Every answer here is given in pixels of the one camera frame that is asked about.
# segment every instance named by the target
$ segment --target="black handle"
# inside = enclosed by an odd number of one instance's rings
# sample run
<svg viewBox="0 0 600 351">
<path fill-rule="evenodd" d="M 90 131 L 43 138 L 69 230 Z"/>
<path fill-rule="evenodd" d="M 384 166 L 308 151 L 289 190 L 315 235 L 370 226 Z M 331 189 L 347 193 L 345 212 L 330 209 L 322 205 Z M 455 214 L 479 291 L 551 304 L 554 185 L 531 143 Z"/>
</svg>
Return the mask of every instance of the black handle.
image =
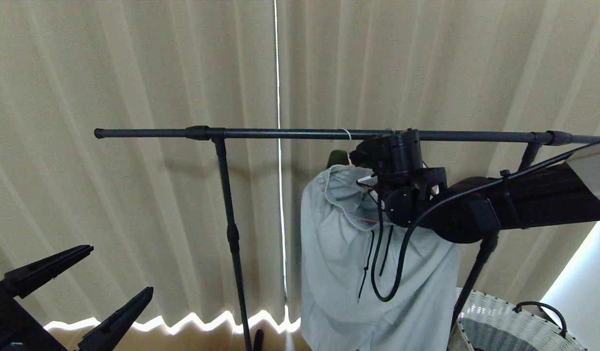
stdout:
<svg viewBox="0 0 600 351">
<path fill-rule="evenodd" d="M 563 338 L 567 337 L 567 322 L 565 322 L 565 317 L 563 317 L 562 314 L 560 313 L 560 311 L 558 311 L 555 307 L 552 307 L 548 304 L 544 304 L 543 302 L 538 302 L 538 301 L 523 301 L 523 302 L 519 302 L 515 306 L 515 308 L 512 309 L 512 311 L 519 313 L 519 312 L 521 312 L 521 307 L 526 306 L 526 305 L 535 305 L 535 306 L 539 306 L 539 307 L 545 307 L 546 309 L 550 309 L 550 310 L 554 311 L 554 313 L 556 313 L 556 315 L 560 319 L 560 335 Z"/>
</svg>

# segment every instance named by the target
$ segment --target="hanging clothes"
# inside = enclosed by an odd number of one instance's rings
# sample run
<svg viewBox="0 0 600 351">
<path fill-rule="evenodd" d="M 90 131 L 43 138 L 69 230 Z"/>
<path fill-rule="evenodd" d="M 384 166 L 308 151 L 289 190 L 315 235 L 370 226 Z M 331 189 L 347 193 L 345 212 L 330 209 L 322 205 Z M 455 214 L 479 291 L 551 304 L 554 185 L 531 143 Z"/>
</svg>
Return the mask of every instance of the hanging clothes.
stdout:
<svg viewBox="0 0 600 351">
<path fill-rule="evenodd" d="M 360 295 L 368 254 L 379 249 L 376 286 L 390 291 L 405 228 L 395 226 L 390 248 L 378 235 L 378 208 L 367 189 L 356 184 L 371 170 L 335 165 L 304 189 L 300 214 L 302 240 L 302 327 L 316 351 L 445 351 L 456 296 L 460 247 L 429 229 L 411 236 L 400 288 L 380 302 L 371 271 Z M 392 224 L 385 217 L 385 237 Z"/>
</svg>

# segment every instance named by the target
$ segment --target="curtain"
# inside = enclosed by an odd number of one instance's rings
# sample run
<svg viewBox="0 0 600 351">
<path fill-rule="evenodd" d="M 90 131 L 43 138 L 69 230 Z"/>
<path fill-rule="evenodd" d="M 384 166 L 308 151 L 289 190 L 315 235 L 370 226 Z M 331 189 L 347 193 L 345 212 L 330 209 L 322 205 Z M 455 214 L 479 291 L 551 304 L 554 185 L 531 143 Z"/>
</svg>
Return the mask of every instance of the curtain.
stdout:
<svg viewBox="0 0 600 351">
<path fill-rule="evenodd" d="M 229 310 L 239 324 L 213 145 L 93 129 L 279 123 L 600 135 L 600 1 L 0 2 L 0 278 L 91 244 L 22 300 L 42 324 L 102 320 L 146 285 L 138 322 Z M 282 140 L 279 161 L 276 140 L 228 140 L 249 315 L 300 316 L 300 195 L 356 144 Z M 454 184 L 516 170 L 524 147 L 422 155 Z M 502 233 L 476 289 L 541 298 L 592 226 Z"/>
</svg>

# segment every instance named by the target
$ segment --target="wicker basket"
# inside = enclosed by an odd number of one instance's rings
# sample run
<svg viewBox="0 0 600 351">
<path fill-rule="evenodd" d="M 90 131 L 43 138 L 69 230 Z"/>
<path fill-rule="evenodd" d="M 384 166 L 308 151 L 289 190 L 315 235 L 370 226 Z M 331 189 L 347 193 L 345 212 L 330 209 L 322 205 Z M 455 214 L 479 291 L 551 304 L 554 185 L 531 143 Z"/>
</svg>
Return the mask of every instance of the wicker basket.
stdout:
<svg viewBox="0 0 600 351">
<path fill-rule="evenodd" d="M 558 314 L 562 328 L 529 312 L 523 305 L 542 305 Z M 471 291 L 459 315 L 457 328 L 462 328 L 471 346 L 483 351 L 585 351 L 567 332 L 562 315 L 540 302 L 512 305 L 478 291 Z"/>
</svg>

